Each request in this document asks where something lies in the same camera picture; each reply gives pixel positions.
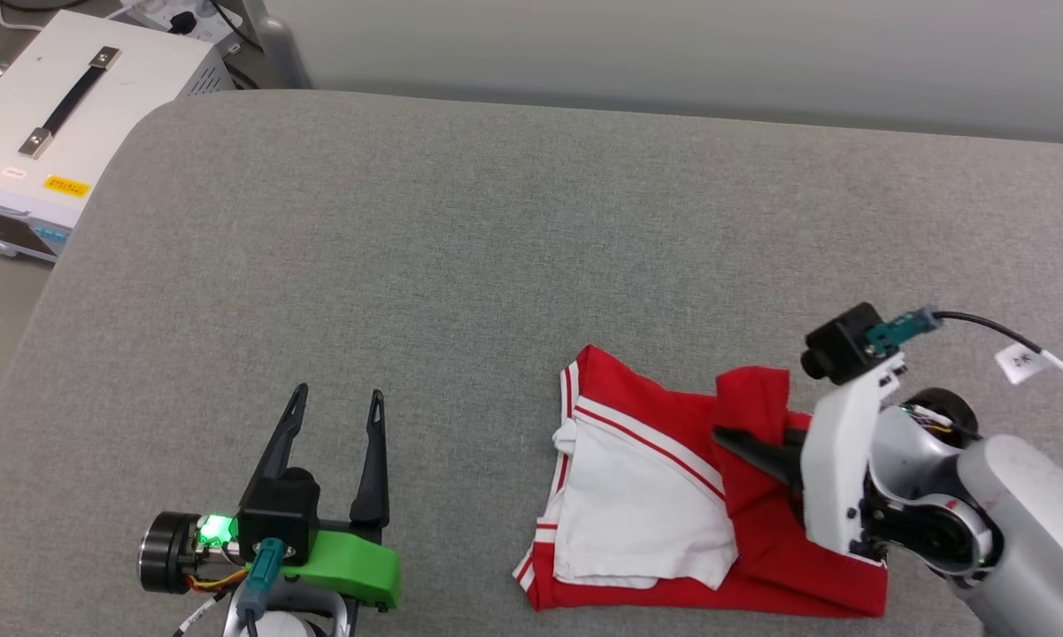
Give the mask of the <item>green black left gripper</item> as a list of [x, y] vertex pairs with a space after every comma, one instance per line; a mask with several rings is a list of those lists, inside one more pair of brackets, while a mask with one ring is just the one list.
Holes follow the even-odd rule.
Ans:
[[[308, 395], [307, 383], [297, 384], [244, 488], [240, 507], [287, 471]], [[350, 504], [350, 529], [381, 531], [389, 520], [385, 400], [376, 388], [366, 416], [366, 454], [358, 492]], [[302, 565], [292, 564], [292, 556], [280, 567], [255, 561], [240, 552], [235, 518], [162, 512], [140, 541], [138, 579], [147, 592], [235, 592], [248, 604], [265, 604], [269, 610], [349, 611], [354, 605], [365, 605], [389, 611], [400, 603], [400, 557], [356, 533], [320, 531], [308, 561]]]

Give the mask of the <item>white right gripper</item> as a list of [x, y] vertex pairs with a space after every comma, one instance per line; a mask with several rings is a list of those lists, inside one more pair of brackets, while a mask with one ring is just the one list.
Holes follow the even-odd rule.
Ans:
[[906, 549], [919, 559], [977, 559], [980, 516], [957, 476], [979, 419], [961, 396], [924, 388], [890, 398], [907, 370], [902, 354], [864, 357], [828, 372], [834, 390], [809, 431], [786, 428], [781, 445], [714, 428], [722, 448], [789, 489], [803, 489], [810, 541], [853, 559]]

